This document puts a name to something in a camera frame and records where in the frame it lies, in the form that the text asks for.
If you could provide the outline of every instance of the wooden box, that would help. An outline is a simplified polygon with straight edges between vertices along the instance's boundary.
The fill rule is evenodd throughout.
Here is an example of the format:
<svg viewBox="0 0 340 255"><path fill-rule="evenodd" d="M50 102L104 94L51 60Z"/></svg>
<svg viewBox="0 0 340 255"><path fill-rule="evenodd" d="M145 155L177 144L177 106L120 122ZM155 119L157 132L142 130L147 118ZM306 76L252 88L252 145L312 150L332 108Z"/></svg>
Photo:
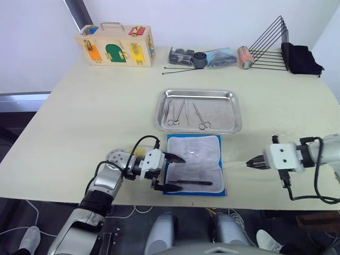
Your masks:
<svg viewBox="0 0 340 255"><path fill-rule="evenodd" d="M155 58L151 27L147 25L86 25L75 39L91 65L151 67Z"/></svg>

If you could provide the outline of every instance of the black wire rack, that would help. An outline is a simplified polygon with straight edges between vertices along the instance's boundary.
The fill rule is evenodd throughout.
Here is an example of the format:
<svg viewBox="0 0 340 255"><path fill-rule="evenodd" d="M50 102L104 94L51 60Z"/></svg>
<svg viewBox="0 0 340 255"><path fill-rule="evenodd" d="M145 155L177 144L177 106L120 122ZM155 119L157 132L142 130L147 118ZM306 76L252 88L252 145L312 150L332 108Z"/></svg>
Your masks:
<svg viewBox="0 0 340 255"><path fill-rule="evenodd" d="M269 51L270 47L281 38L282 43L288 43L288 28L282 16L263 32L263 34L249 48L253 56L251 68L288 71L288 54L282 50Z"/></svg>

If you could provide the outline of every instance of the beige tabletop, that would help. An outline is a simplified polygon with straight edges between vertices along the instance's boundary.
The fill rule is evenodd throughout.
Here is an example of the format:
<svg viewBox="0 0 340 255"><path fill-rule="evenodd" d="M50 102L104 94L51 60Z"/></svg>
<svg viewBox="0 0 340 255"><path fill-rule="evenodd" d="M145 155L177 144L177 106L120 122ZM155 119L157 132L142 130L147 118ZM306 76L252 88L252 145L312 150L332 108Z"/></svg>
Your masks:
<svg viewBox="0 0 340 255"><path fill-rule="evenodd" d="M271 143L340 132L340 108L316 75L232 66L162 75L168 48L156 48L151 68L89 66L83 59L55 87L0 164L0 196L80 202L99 161L112 149L129 149L154 127L159 94L165 89L231 90L239 98L243 128L221 135L227 197L163 195L150 181L124 180L114 200L122 205L250 209L333 210L319 200L290 201L271 169L240 167ZM314 169L291 174L295 196L315 194ZM340 184L329 166L320 170L319 190L338 197Z"/></svg>

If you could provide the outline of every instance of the white shoe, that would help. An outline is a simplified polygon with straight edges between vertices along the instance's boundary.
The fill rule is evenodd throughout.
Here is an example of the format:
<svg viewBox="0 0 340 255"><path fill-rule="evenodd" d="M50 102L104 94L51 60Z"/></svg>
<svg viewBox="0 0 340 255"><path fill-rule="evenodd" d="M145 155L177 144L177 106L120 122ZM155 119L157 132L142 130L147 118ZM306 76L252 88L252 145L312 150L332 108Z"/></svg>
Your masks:
<svg viewBox="0 0 340 255"><path fill-rule="evenodd" d="M279 244L266 231L260 229L256 233L256 240L259 248L279 253L283 245Z"/></svg>
<svg viewBox="0 0 340 255"><path fill-rule="evenodd" d="M23 236L19 249L26 249L34 255L40 243L40 230L37 226L31 226Z"/></svg>

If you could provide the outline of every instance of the stainless steel tray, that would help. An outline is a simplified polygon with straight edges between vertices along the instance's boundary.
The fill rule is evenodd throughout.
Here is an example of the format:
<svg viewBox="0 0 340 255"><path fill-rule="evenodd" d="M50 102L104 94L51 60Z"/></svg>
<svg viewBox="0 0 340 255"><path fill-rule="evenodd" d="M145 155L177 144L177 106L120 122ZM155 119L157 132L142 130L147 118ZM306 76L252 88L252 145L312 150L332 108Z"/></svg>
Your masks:
<svg viewBox="0 0 340 255"><path fill-rule="evenodd" d="M159 96L155 126L166 132L234 134L242 128L239 101L231 91L168 89Z"/></svg>

